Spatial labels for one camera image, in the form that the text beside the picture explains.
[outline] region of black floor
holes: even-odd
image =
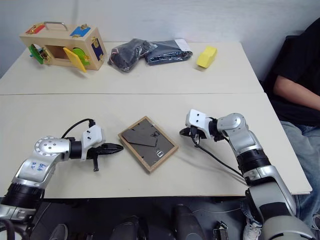
[[[70,236],[94,233],[94,240],[108,240],[118,223],[136,215],[146,218],[150,240],[173,240],[171,209],[176,204],[184,204],[194,212],[208,240],[213,238],[212,230],[217,221],[227,224],[230,240],[242,239],[245,217],[239,210],[240,201],[217,202],[220,200],[212,197],[137,197],[69,200],[68,204],[44,202],[34,222],[46,211],[31,239],[47,240],[56,225],[63,223],[68,226]]]

